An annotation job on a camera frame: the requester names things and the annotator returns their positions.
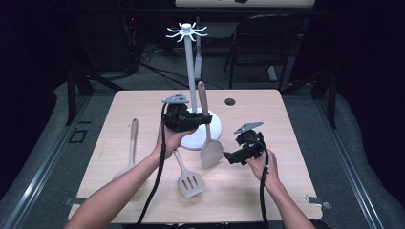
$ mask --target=light wood surface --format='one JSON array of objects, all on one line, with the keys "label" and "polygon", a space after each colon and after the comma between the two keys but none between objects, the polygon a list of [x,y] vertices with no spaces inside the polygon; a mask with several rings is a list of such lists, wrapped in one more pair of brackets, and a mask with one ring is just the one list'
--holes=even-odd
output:
[{"label": "light wood surface", "polygon": [[311,8],[314,0],[176,0],[177,7],[189,8]]},{"label": "light wood surface", "polygon": [[[177,93],[190,98],[189,91],[122,91],[116,94],[78,190],[79,198],[88,198],[126,166],[133,118],[139,121],[136,163],[150,154],[156,144],[161,101]],[[280,179],[307,217],[320,219],[321,209],[306,202],[306,195],[316,197],[316,194],[279,92],[207,90],[207,96],[210,111],[216,113],[223,124],[219,140],[227,152],[240,149],[235,141],[237,135],[233,134],[234,131],[248,122],[264,122],[255,131],[263,133],[267,147],[276,154]],[[224,101],[227,98],[235,99],[236,104],[226,105]],[[177,185],[181,169],[172,156],[165,161],[159,189],[149,205],[144,223],[263,220],[259,203],[259,180],[248,165],[231,165],[222,158],[217,165],[203,170],[199,151],[179,148],[179,152],[185,167],[202,176],[204,191],[192,198],[185,198],[181,194]],[[155,178],[156,172],[143,184],[114,222],[137,222]],[[281,220],[266,191],[265,196],[268,219]],[[69,218],[77,208],[78,205],[73,206]]]}]

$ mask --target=spatula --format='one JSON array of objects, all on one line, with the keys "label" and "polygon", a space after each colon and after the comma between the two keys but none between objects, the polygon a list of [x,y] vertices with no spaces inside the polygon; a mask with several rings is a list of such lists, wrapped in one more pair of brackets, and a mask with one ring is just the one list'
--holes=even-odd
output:
[{"label": "spatula", "polygon": [[186,198],[191,198],[194,195],[202,192],[203,180],[200,175],[185,169],[178,150],[176,150],[174,154],[181,168],[181,176],[178,180],[178,185],[181,193]]},{"label": "spatula", "polygon": [[[205,85],[202,81],[198,85],[200,103],[202,105],[202,114],[208,116],[208,102],[206,98]],[[200,157],[202,159],[202,166],[204,169],[216,164],[224,156],[224,147],[221,142],[211,138],[211,130],[209,124],[205,124],[206,141],[200,150]]]},{"label": "spatula", "polygon": [[126,172],[128,172],[128,170],[132,169],[135,166],[135,139],[137,138],[137,131],[138,131],[138,120],[134,118],[131,124],[131,146],[129,151],[128,165],[124,169],[116,173],[113,179],[125,174]]}]

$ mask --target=person's right arm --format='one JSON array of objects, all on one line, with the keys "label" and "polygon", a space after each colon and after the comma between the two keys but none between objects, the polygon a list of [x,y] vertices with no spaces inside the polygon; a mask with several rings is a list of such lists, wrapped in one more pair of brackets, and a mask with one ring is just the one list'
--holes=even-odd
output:
[{"label": "person's right arm", "polygon": [[[246,161],[252,169],[253,174],[259,180],[262,178],[265,160],[266,153],[263,152],[259,158],[248,159]],[[265,187],[277,205],[285,228],[315,228],[280,181],[277,169],[277,158],[270,150],[268,150],[268,165]]]}]

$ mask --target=chair backrest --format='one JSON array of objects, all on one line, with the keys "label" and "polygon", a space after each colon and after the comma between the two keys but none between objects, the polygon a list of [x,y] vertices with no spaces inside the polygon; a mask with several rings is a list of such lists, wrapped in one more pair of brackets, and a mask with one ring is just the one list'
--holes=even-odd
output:
[{"label": "chair backrest", "polygon": [[290,40],[303,27],[303,19],[288,14],[256,14],[238,24],[234,40],[253,37],[273,37]]}]

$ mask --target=white round base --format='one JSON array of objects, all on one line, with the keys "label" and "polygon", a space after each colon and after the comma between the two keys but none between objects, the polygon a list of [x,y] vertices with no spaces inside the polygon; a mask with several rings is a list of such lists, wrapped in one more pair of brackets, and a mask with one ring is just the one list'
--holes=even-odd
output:
[{"label": "white round base", "polygon": [[[201,108],[197,108],[197,112],[201,113],[203,110]],[[223,124],[221,120],[217,117],[217,115],[211,111],[209,114],[212,115],[212,120],[209,126],[211,131],[211,138],[214,140],[218,140],[221,135],[221,131],[223,130]],[[200,150],[203,144],[206,141],[206,129],[205,125],[200,125],[199,129],[193,135],[185,136],[181,141],[181,146],[187,150]]]}]

